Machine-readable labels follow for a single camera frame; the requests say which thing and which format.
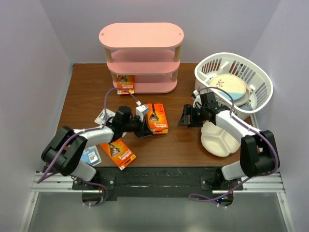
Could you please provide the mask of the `orange razor box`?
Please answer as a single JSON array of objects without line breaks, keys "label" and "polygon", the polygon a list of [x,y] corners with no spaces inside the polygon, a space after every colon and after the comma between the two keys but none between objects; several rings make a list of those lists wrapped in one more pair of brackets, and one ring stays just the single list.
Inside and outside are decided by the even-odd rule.
[{"label": "orange razor box", "polygon": [[147,123],[154,135],[167,134],[169,125],[162,103],[147,103],[150,111],[147,113]]},{"label": "orange razor box", "polygon": [[[134,75],[118,75],[117,87],[127,90],[129,93],[135,93],[135,76]],[[118,89],[118,95],[128,94],[126,91]]]},{"label": "orange razor box", "polygon": [[120,170],[125,169],[136,159],[136,155],[121,139],[112,143],[100,144],[100,147]]}]

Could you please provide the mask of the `pink three-tier wooden shelf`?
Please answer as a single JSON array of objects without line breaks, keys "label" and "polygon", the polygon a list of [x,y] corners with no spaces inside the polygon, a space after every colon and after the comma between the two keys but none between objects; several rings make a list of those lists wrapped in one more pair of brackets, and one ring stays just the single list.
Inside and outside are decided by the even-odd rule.
[{"label": "pink three-tier wooden shelf", "polygon": [[177,85],[183,30],[168,22],[113,23],[99,33],[114,87],[135,76],[135,93],[163,94]]}]

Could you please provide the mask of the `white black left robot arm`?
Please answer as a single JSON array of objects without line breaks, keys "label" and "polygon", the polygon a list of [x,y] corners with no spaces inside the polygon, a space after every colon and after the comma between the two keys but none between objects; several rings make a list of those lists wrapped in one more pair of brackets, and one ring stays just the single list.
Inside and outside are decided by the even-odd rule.
[{"label": "white black left robot arm", "polygon": [[104,109],[101,114],[102,124],[88,129],[73,130],[62,127],[42,153],[41,159],[48,168],[38,180],[39,183],[52,176],[51,170],[63,176],[73,176],[83,180],[88,189],[96,189],[100,184],[97,170],[81,161],[83,151],[91,146],[115,142],[132,132],[138,138],[152,135],[147,126],[149,106],[142,104],[135,108],[135,115],[128,106],[120,106],[116,112]]}]

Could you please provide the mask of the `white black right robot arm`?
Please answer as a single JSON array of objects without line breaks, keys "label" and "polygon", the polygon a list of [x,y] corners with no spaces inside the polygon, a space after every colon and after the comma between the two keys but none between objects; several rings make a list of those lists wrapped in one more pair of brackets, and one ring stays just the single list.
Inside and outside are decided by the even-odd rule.
[{"label": "white black right robot arm", "polygon": [[216,170],[213,187],[221,190],[241,177],[256,177],[276,172],[280,167],[274,134],[252,127],[231,108],[219,105],[213,92],[192,94],[194,103],[185,104],[179,126],[200,128],[202,146],[217,157],[240,151],[239,160]]}]

